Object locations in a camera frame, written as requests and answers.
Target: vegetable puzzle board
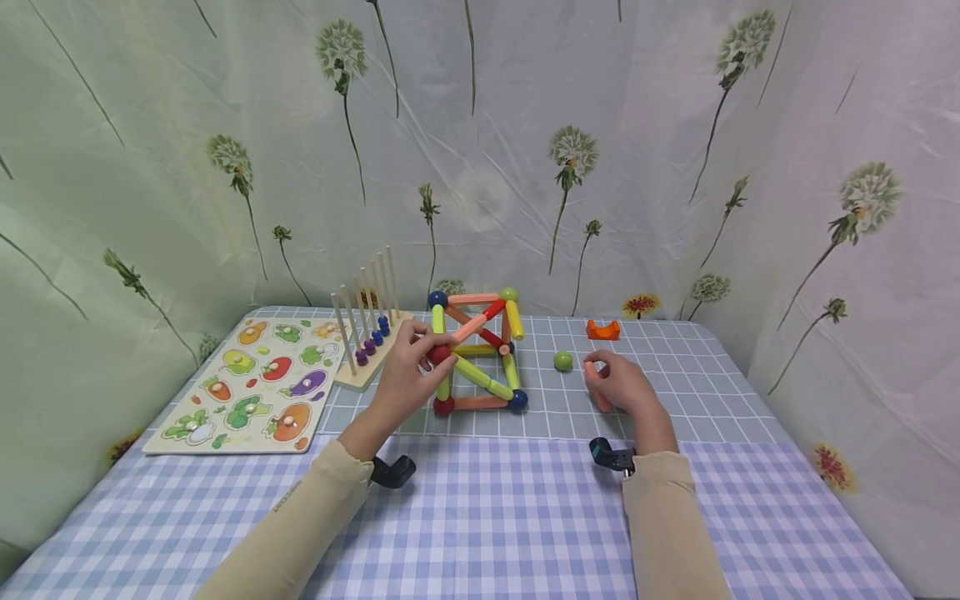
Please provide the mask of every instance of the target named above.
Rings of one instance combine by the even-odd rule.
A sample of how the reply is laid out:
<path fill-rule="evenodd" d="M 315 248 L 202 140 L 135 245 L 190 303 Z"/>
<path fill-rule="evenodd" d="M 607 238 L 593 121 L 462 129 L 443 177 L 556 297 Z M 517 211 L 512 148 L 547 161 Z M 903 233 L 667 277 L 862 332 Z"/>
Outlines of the vegetable puzzle board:
<path fill-rule="evenodd" d="M 330 319 L 245 319 L 143 451 L 305 452 L 344 349 Z"/>

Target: magnetic ball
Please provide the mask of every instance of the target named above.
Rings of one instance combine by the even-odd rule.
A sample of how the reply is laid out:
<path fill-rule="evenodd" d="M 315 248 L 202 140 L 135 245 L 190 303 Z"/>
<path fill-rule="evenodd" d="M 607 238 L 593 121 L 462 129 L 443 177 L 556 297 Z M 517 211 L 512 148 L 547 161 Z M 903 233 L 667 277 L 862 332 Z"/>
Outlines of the magnetic ball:
<path fill-rule="evenodd" d="M 446 307 L 447 307 L 446 294 L 444 294 L 444 292 L 441 290 L 434 290 L 433 292 L 430 292 L 429 296 L 426 297 L 426 305 L 429 306 L 430 308 L 433 308 L 437 304 L 439 304 L 444 308 L 444 310 L 446 310 Z"/>
<path fill-rule="evenodd" d="M 521 411 L 527 407 L 527 393 L 523 390 L 514 390 L 514 399 L 507 403 L 512 410 Z"/>
<path fill-rule="evenodd" d="M 439 365 L 452 353 L 450 346 L 434 346 L 426 353 L 426 359 L 433 365 Z"/>
<path fill-rule="evenodd" d="M 446 400 L 440 400 L 438 397 L 433 398 L 433 414 L 439 417 L 446 417 L 453 412 L 454 403 L 453 396 L 447 398 Z"/>
<path fill-rule="evenodd" d="M 518 294 L 516 290 L 512 287 L 505 287 L 502 290 L 500 290 L 500 299 L 513 300 L 514 302 L 516 302 L 517 300 L 520 299 L 520 294 Z"/>
<path fill-rule="evenodd" d="M 566 350 L 560 350 L 553 355 L 553 368 L 557 371 L 571 371 L 573 369 L 573 355 Z"/>

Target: magnetic building structure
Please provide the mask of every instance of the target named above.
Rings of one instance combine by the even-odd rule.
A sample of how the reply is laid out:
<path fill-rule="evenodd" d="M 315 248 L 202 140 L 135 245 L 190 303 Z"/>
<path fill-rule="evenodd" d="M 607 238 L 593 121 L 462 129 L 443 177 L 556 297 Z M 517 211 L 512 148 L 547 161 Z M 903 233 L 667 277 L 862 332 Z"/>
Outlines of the magnetic building structure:
<path fill-rule="evenodd" d="M 454 398 L 450 394 L 453 376 L 446 379 L 437 390 L 437 397 L 433 400 L 433 411 L 437 415 L 449 415 L 454 410 L 477 410 L 483 408 L 510 408 L 522 410 L 527 405 L 527 395 L 520 389 L 520 378 L 517 375 L 516 360 L 514 358 L 515 344 L 523 339 L 523 324 L 520 322 L 520 311 L 516 306 L 519 295 L 514 288 L 506 287 L 499 294 L 460 294 L 448 297 L 444 292 L 437 290 L 427 297 L 430 307 L 431 325 L 434 333 L 446 333 L 446 317 L 460 324 L 452 332 L 456 346 L 437 346 L 430 350 L 427 358 L 437 365 L 452 353 L 457 354 L 459 360 L 454 367 L 456 373 L 469 379 L 472 383 L 490 392 L 489 396 L 466 396 Z M 464 312 L 460 306 L 486 304 L 487 307 L 475 316 Z M 496 335 L 485 327 L 493 321 L 496 315 L 503 313 L 500 335 Z M 471 335 L 476 333 L 483 339 L 484 344 L 464 344 Z M 503 360 L 503 369 L 507 374 L 507 385 L 491 378 L 480 371 L 467 358 L 471 356 L 497 356 Z"/>

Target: green ball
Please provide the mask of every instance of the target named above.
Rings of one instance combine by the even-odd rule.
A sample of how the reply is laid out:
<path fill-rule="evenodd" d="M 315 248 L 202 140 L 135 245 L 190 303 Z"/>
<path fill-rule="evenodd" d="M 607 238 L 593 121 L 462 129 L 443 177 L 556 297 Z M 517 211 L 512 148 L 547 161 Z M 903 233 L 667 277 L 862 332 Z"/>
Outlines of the green ball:
<path fill-rule="evenodd" d="M 512 287 L 505 287 L 502 290 L 500 290 L 500 299 L 513 300 L 514 302 L 516 302 L 517 300 L 520 300 L 520 294 L 518 294 L 516 290 Z"/>
<path fill-rule="evenodd" d="M 553 355 L 553 368 L 557 371 L 573 370 L 573 354 L 566 350 L 560 350 Z"/>

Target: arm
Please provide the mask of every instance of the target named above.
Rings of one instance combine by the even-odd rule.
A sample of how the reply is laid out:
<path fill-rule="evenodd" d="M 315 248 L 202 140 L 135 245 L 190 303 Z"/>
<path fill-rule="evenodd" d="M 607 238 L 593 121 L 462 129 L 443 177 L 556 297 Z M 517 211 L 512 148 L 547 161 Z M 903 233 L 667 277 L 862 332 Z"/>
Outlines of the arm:
<path fill-rule="evenodd" d="M 730 598 L 670 415 L 638 365 L 607 350 L 587 360 L 607 364 L 588 375 L 587 387 L 625 410 L 634 422 L 636 472 L 623 484 L 623 500 L 637 596 Z"/>
<path fill-rule="evenodd" d="M 396 335 L 370 407 L 324 448 L 301 480 L 217 567 L 196 598 L 300 597 L 326 549 L 366 499 L 377 450 L 436 391 L 456 363 L 451 356 L 435 369 L 427 365 L 424 354 L 452 340 L 431 333 L 425 324 L 406 321 Z M 421 375 L 420 367 L 432 372 Z"/>

